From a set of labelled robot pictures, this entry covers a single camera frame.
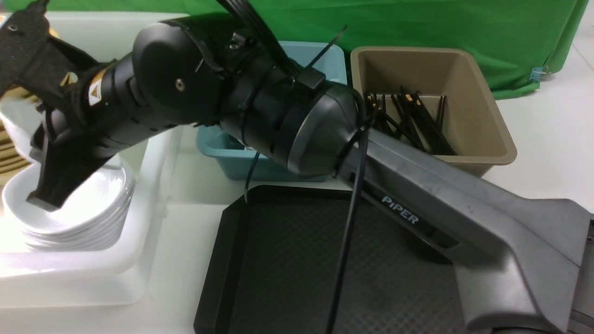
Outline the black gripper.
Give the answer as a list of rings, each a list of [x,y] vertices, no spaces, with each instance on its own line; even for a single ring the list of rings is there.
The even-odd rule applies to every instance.
[[[54,212],[110,156],[139,143],[140,95],[129,55],[99,63],[51,37],[48,4],[34,0],[2,21],[0,92],[30,65],[30,91],[43,116],[30,152],[39,180],[26,201]]]

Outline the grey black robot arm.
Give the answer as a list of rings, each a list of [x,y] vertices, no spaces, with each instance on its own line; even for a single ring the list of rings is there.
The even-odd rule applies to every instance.
[[[56,211],[125,148],[180,125],[220,126],[291,173],[352,188],[327,333],[360,197],[452,262],[469,330],[593,332],[588,210],[522,198],[376,131],[362,95],[297,65],[250,2],[153,23],[112,63],[52,36],[47,4],[1,26],[1,95],[21,87],[42,104],[28,203]]]

